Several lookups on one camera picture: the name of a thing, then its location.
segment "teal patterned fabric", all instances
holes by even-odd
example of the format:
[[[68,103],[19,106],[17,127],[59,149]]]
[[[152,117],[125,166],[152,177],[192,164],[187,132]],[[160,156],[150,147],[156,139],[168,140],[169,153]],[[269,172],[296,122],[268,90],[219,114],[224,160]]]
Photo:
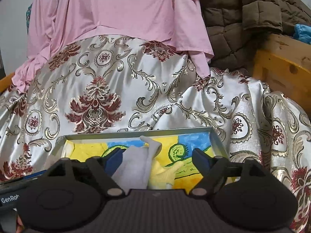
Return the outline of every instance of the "teal patterned fabric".
[[[27,34],[28,34],[28,29],[29,29],[29,21],[30,21],[31,7],[32,7],[32,4],[28,7],[28,9],[27,9],[27,11],[26,11]]]

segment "brown quilted jacket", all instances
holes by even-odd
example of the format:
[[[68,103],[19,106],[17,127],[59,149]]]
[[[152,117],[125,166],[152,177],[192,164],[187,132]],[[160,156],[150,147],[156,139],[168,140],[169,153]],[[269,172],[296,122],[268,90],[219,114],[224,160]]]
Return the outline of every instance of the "brown quilted jacket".
[[[311,25],[311,10],[300,0],[200,0],[214,58],[211,66],[252,66],[267,33],[292,36],[295,24]]]

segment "patterned fabric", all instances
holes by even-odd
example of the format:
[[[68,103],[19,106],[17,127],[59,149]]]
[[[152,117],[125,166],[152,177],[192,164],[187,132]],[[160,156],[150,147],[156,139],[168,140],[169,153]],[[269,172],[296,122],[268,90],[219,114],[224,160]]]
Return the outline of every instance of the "patterned fabric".
[[[28,29],[29,29],[29,22],[30,22],[31,7],[32,7],[32,4],[28,7],[28,9],[27,9],[27,11],[26,11],[26,26],[27,26],[27,34],[28,34]]]
[[[252,157],[297,197],[291,227],[310,214],[311,125],[265,83],[213,68],[201,79],[187,54],[137,38],[78,41],[52,57],[19,95],[0,96],[0,180],[43,169],[68,134],[212,126],[230,159]]]

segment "blue towel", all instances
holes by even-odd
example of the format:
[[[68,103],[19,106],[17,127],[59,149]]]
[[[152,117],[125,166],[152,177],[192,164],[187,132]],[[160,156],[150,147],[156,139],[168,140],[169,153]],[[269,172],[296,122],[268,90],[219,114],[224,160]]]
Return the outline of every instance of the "blue towel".
[[[311,45],[311,27],[302,24],[296,24],[294,38]]]

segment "colorful painting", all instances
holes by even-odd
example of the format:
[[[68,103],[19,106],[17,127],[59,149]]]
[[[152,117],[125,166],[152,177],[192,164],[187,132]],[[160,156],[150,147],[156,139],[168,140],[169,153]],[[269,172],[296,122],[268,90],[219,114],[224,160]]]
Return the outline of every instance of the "colorful painting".
[[[192,163],[191,155],[195,148],[199,148],[210,156],[215,156],[208,132],[153,137],[153,139],[162,143],[162,150],[155,158],[162,167],[170,167],[177,161],[183,162],[183,166],[176,172],[173,186],[176,189],[182,188],[188,192],[202,178]],[[92,156],[105,156],[117,147],[127,149],[132,145],[136,147],[148,146],[137,138],[127,141],[116,139],[114,142],[107,143],[74,144],[74,149],[69,157],[84,162]]]

